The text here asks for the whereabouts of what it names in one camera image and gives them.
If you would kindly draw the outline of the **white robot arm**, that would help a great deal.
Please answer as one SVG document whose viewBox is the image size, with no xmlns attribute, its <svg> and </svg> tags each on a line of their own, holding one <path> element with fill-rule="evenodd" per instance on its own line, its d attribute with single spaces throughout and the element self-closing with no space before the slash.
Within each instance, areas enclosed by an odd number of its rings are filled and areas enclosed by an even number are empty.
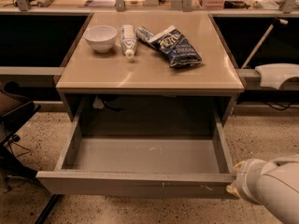
<svg viewBox="0 0 299 224">
<path fill-rule="evenodd" d="M 264 206 L 282 224 L 299 224 L 299 155 L 249 159 L 233 168 L 228 193 Z"/>
</svg>

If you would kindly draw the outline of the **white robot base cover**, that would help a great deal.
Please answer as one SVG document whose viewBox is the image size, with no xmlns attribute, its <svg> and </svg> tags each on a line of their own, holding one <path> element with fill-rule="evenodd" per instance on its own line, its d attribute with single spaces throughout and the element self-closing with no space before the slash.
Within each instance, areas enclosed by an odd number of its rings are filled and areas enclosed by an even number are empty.
<svg viewBox="0 0 299 224">
<path fill-rule="evenodd" d="M 270 63 L 255 67 L 260 75 L 260 86 L 278 90 L 290 78 L 299 77 L 299 64 Z"/>
</svg>

